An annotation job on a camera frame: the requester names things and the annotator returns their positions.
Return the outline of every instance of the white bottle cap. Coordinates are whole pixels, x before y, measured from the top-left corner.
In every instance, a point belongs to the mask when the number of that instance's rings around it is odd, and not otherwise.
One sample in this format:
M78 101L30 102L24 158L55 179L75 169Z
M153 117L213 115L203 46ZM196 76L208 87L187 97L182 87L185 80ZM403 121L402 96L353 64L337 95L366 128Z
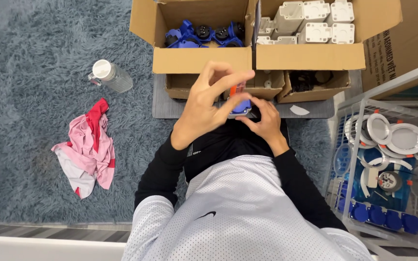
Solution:
M93 65L93 74L101 80L107 80L112 70L112 64L104 59L97 61Z

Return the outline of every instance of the clear plastic basket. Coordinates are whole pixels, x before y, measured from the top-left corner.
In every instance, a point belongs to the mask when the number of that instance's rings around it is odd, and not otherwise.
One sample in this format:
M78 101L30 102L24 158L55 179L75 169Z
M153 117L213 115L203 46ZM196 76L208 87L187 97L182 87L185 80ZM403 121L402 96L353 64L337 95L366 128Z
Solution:
M356 129L360 130L362 126L362 119L363 116L366 114L372 114L375 110L379 110L379 113L384 115L390 123L396 123L398 120L403 120L405 123L411 123L413 125L418 126L418 110L412 110L404 107L397 106L395 104L388 104L385 102L364 99L359 103L349 105L344 108L340 108L336 115L338 118L338 124L336 129L336 139L334 143L334 153L337 152L340 145L344 143L345 140L345 133L344 133L344 125L347 119L352 115L358 115L358 121L356 125ZM360 139L360 132L357 132L355 140ZM349 164L349 184L348 187L352 187L352 183L354 181L354 171L356 168L357 162L357 144L349 144L351 147L351 161ZM381 228L372 226L367 223L358 222L356 220L350 219L348 215L342 214L335 206L335 202L337 199L336 192L339 190L338 182L334 182L334 178L343 176L343 171L335 171L334 170L334 163L331 164L330 169L330 176L328 181L328 186L325 187L326 191L326 200L328 204L331 206L332 210L334 211L335 215L339 217L343 223L346 225L347 228L352 230L357 230L360 232L365 232L368 234L372 234L374 236L378 236L387 240L395 240L402 243L409 243L411 246L418 248L418 234L413 235L409 233L394 233L383 230ZM351 202L351 193L346 193L345 197L345 206L343 213L348 213L349 205ZM415 215L418 217L418 196L414 193L410 193L409 202L406 208L406 212Z

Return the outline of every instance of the pink cloth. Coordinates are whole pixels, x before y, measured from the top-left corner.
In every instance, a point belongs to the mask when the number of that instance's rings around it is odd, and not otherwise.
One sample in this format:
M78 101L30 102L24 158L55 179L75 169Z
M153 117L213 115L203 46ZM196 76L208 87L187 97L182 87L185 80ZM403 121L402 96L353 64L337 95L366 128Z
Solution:
M59 143L51 149L55 151L60 148L79 169L89 175L96 175L97 182L104 189L111 186L115 168L113 140L106 134L107 117L104 113L108 108L106 100L101 98L87 114L80 115L70 122L70 141ZM80 185L75 187L71 180L72 173L66 175L75 193L81 198L89 195L81 193Z

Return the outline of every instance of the white plastic housing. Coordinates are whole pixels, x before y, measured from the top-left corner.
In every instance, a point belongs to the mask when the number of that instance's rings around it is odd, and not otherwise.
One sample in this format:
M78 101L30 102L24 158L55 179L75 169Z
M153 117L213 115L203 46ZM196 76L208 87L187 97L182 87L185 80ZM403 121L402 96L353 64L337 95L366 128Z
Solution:
M296 36L279 36L274 44L298 44Z
M278 32L296 32L303 21L303 2L283 2L274 18L274 27Z
M329 27L334 23L349 24L352 21L354 21L352 3L338 0L330 5L330 15L325 19Z
M332 37L329 44L353 44L354 43L354 25L353 24L333 24Z
M270 21L270 17L261 17L258 36L271 36L274 30L274 22Z
M303 5L304 20L299 25L298 32L302 32L306 23L321 23L330 13L330 4L323 0L306 1Z
M279 32L278 29L274 29L272 32L272 35L270 36L270 39L277 40L280 36L291 36L293 35L293 32Z
M326 23L307 23L301 32L298 44L320 44L327 43L332 37L332 28Z
M274 44L274 41L269 36L258 36L256 44Z

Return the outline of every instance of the blue shaggy rug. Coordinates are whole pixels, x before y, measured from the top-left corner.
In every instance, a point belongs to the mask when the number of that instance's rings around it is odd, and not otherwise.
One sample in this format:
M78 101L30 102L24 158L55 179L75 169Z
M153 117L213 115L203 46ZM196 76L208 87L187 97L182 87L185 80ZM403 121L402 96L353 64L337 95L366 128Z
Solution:
M129 32L130 9L131 0L0 0L0 222L131 222L140 176L175 121L151 116L152 47ZM131 90L88 82L103 58L130 72ZM81 200L50 149L101 97L110 105L116 169L110 190L96 185ZM321 188L327 122L292 120L290 132ZM185 191L181 178L180 198Z

